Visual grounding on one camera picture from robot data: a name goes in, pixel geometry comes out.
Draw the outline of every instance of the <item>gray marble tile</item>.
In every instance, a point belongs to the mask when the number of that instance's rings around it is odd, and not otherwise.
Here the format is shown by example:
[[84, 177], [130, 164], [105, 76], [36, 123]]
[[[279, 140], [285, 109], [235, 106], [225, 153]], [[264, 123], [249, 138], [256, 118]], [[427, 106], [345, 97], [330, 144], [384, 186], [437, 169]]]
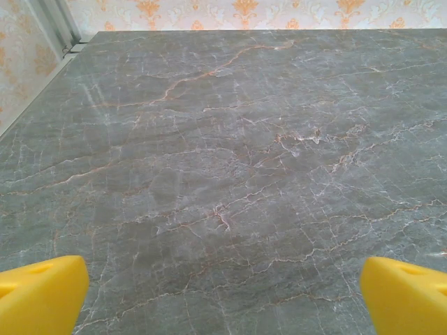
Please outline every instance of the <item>gray marble tile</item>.
[[447, 33], [99, 33], [1, 141], [1, 268], [67, 254], [75, 334], [373, 334], [447, 271]]

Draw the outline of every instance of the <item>wall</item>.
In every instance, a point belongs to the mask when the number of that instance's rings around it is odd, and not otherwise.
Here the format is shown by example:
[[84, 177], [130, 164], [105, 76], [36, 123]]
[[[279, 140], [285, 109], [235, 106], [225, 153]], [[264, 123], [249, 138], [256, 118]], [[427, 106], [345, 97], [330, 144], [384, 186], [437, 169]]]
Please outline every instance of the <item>wall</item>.
[[445, 0], [66, 0], [83, 36], [103, 30], [373, 29], [447, 25]]
[[56, 65], [26, 1], [0, 0], [0, 133]]

